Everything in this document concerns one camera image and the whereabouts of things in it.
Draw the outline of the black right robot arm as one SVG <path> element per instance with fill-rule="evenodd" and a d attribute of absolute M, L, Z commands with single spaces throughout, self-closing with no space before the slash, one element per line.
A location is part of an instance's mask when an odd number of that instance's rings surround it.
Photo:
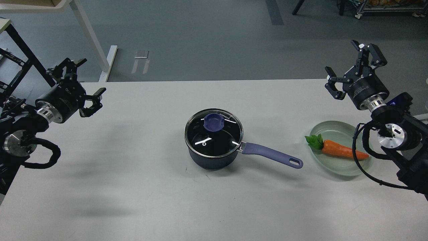
<path fill-rule="evenodd" d="M 352 137 L 351 157 L 357 167 L 370 180 L 379 185 L 412 190 L 427 196 L 427 124 L 412 116 L 412 97 L 403 92 L 386 102 L 390 92 L 376 75 L 376 69 L 387 60 L 375 44 L 351 41 L 357 50 L 355 64 L 341 77 L 331 67 L 325 67 L 325 88 L 337 100 L 349 96 L 354 106 L 361 111 L 370 111 L 371 120 L 360 123 Z M 372 157 L 391 160 L 398 168 L 397 178 L 403 185 L 379 180 L 366 172 L 356 155 L 356 141 L 362 135 L 362 146 Z"/>

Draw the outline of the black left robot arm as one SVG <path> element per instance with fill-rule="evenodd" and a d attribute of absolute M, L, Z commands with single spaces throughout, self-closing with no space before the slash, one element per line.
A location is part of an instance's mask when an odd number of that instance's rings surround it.
<path fill-rule="evenodd" d="M 78 67 L 87 59 L 64 59 L 47 70 L 55 82 L 48 92 L 35 100 L 12 96 L 12 87 L 1 83 L 1 194 L 6 195 L 18 169 L 47 169 L 54 166 L 60 156 L 60 147 L 49 140 L 38 138 L 51 123 L 62 124 L 75 113 L 90 117 L 102 108 L 102 94 L 106 88 L 88 95 L 78 81 Z"/>

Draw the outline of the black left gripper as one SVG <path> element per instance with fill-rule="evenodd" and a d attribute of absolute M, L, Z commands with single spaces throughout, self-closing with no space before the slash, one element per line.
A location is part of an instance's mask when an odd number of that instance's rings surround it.
<path fill-rule="evenodd" d="M 47 69 L 47 75 L 60 83 L 36 99 L 35 106 L 38 109 L 47 107 L 54 116 L 51 122 L 62 124 L 78 109 L 81 117 L 90 117 L 103 107 L 101 100 L 106 88 L 99 88 L 93 95 L 86 95 L 86 91 L 77 81 L 77 68 L 86 61 L 86 58 L 66 58 L 55 67 Z M 86 101 L 90 101 L 92 105 L 85 107 Z"/>

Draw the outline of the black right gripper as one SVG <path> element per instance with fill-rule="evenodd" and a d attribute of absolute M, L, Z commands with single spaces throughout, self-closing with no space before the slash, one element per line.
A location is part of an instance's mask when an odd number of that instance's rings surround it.
<path fill-rule="evenodd" d="M 351 44 L 358 51 L 355 65 L 344 74 L 344 77 L 337 77 L 331 67 L 325 67 L 327 72 L 325 88 L 336 100 L 343 100 L 348 94 L 358 110 L 366 110 L 367 104 L 364 104 L 366 99 L 379 95 L 385 100 L 390 95 L 376 75 L 376 69 L 386 66 L 387 59 L 375 44 L 365 45 L 356 40 L 351 40 Z M 344 83 L 344 91 L 339 91 L 336 83 Z"/>

